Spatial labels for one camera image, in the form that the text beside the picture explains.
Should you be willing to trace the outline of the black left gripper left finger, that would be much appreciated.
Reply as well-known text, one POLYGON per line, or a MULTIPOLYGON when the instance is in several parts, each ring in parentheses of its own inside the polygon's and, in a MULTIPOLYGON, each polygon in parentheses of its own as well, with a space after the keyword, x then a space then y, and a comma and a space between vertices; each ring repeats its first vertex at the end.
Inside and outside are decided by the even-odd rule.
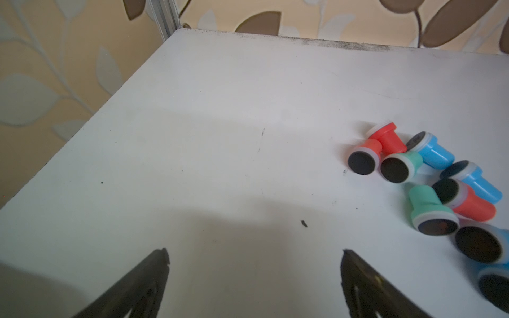
POLYGON ((170 273, 166 249, 156 249, 76 317, 156 317, 170 273))

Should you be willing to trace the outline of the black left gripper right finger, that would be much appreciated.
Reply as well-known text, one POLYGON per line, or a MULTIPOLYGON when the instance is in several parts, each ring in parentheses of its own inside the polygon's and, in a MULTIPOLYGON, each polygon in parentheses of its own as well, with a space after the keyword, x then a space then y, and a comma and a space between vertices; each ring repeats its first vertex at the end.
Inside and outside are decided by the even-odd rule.
POLYGON ((429 317, 353 250, 343 251, 341 279, 351 317, 429 317))

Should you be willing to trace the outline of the green stamp lower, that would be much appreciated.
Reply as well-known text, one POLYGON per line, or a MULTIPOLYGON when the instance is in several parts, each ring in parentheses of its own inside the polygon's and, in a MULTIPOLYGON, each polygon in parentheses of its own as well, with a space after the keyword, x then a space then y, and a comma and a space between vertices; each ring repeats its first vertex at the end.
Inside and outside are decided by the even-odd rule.
POLYGON ((412 205, 410 219, 414 228, 429 236, 447 236, 456 232, 459 218, 452 209, 442 204, 429 185, 415 185, 408 192, 412 205))

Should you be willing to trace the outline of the blue stamp at edge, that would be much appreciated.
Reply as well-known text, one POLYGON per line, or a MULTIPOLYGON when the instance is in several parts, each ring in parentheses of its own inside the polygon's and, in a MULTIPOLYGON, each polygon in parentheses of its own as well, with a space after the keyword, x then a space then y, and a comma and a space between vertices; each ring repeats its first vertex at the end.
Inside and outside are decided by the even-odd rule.
POLYGON ((508 313, 508 264, 482 264, 477 270, 477 285, 490 303, 508 313))

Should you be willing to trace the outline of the green stamp lying centre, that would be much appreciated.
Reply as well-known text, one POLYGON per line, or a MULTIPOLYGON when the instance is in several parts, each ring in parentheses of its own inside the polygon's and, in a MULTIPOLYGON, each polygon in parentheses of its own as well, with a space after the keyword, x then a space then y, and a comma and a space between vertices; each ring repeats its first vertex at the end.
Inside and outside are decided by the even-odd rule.
POLYGON ((380 172, 385 180, 401 184, 412 179, 424 160, 418 152, 394 153, 380 163, 380 172))

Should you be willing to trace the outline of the blue stamp large near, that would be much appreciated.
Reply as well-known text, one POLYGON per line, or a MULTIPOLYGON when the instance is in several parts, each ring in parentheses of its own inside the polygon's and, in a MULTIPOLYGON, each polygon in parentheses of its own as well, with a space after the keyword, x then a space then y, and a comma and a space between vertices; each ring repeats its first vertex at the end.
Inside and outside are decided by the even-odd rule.
POLYGON ((476 262, 508 264, 508 229, 470 223, 458 230, 455 243, 466 257, 476 262))

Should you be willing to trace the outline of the red stamp lying front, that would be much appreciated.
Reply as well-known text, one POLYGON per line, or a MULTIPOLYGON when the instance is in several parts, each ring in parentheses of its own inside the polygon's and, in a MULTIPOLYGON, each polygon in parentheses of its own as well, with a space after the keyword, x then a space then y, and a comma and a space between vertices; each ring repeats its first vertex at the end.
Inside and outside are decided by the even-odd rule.
POLYGON ((367 139, 356 146, 347 159, 349 169, 356 174, 367 176, 380 166, 383 146, 375 139, 367 139))

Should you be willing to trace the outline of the red stamp lying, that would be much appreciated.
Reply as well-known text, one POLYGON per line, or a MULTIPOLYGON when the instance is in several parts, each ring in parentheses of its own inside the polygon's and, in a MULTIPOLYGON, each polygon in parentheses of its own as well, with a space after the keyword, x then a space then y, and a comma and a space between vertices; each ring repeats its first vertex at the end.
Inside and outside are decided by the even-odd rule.
POLYGON ((375 139, 367 139, 356 146, 347 159, 349 169, 356 174, 367 176, 380 166, 383 146, 375 139))
POLYGON ((379 141, 382 145, 382 152, 386 155, 407 151, 407 146, 396 134, 396 125, 390 120, 373 126, 365 135, 368 139, 379 141))

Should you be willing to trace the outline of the red stamp lower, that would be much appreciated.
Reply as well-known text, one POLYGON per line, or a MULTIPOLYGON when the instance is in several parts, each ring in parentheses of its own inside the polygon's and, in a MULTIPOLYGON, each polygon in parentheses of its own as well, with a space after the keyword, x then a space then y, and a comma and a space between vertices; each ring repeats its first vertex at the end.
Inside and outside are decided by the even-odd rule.
POLYGON ((447 178, 437 181, 432 188, 441 203, 461 217, 487 222, 497 214, 494 204, 479 197, 474 189, 464 182, 447 178))

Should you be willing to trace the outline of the red stamp lying back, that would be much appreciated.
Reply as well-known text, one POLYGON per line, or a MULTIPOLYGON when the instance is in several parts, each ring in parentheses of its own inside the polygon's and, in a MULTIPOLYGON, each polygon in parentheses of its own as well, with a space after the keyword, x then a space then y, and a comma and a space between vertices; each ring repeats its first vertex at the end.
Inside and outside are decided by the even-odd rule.
POLYGON ((396 125, 390 120, 373 126, 365 135, 368 139, 379 141, 382 145, 382 152, 386 155, 407 151, 407 146, 396 134, 396 125))

